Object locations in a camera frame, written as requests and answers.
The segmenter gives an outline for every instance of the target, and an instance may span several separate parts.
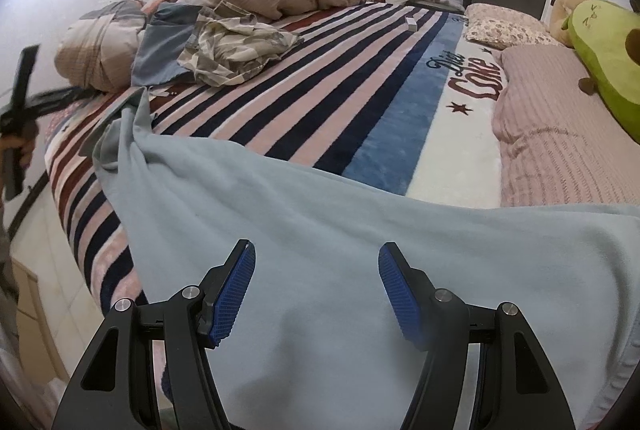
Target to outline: green avocado plush toy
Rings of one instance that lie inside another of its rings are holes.
[[[640,15],[609,1],[588,0],[576,6],[566,27],[593,77],[591,84],[622,128],[640,143]],[[590,82],[580,81],[580,89],[588,92],[588,87]]]

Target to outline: teddy bear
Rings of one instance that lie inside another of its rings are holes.
[[[558,42],[561,42],[568,48],[574,46],[569,31],[565,23],[567,17],[571,15],[575,7],[586,0],[556,0],[551,10],[551,20],[549,21],[549,33]]]

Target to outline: plush toy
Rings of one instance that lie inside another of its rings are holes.
[[[567,31],[591,75],[580,81],[580,89],[597,89],[640,143],[640,15],[608,1],[584,1],[569,16]]]
[[[551,10],[551,21],[549,22],[549,33],[558,42],[561,42],[568,48],[572,48],[571,37],[569,32],[562,28],[567,20],[567,17],[571,15],[571,12],[575,10],[575,7],[583,3],[586,0],[556,0],[554,7]]]

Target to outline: camouflage fabric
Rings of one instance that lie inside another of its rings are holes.
[[[258,22],[254,14],[222,1],[215,10],[201,9],[178,64],[193,71],[197,83],[238,85],[300,42],[298,33]]]

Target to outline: crumpled clothing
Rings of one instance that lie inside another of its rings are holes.
[[[197,83],[238,85],[300,42],[298,33],[258,22],[254,14],[222,1],[215,10],[201,9],[178,64],[193,71]]]
[[[132,86],[176,83],[193,77],[178,64],[178,57],[193,33],[202,6],[161,3],[149,18],[131,69]]]

